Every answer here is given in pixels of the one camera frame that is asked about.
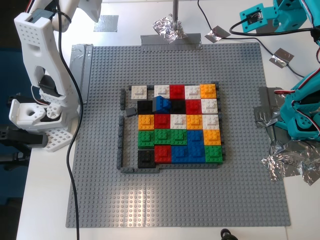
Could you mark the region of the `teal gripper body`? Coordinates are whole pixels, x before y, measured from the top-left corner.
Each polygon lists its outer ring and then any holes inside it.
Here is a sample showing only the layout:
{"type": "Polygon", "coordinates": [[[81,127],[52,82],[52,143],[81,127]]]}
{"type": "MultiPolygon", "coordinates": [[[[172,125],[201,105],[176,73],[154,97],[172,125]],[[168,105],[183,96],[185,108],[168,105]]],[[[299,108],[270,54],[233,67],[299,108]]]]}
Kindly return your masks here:
{"type": "Polygon", "coordinates": [[[305,0],[274,0],[268,7],[268,17],[276,32],[298,30],[307,20],[305,0]]]}

